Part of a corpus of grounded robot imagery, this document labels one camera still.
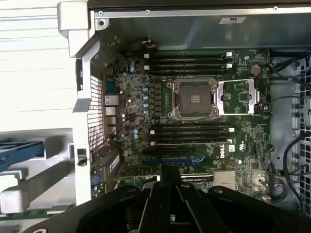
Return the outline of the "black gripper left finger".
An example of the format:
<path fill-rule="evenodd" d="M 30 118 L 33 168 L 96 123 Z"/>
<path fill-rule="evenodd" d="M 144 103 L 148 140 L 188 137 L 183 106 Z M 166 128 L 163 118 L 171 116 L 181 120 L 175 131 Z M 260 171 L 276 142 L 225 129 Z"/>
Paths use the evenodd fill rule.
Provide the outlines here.
<path fill-rule="evenodd" d="M 170 222 L 170 166 L 160 180 L 119 187 L 34 225 L 35 233 L 164 233 Z"/>

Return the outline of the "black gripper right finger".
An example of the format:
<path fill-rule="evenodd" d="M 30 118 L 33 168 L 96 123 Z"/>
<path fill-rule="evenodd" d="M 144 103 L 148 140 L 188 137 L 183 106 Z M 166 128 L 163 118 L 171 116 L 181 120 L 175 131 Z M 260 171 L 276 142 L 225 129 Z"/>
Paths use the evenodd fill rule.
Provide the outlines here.
<path fill-rule="evenodd" d="M 171 180 L 200 233 L 309 233 L 311 220 L 224 186 L 207 193 L 182 181 L 177 166 Z"/>

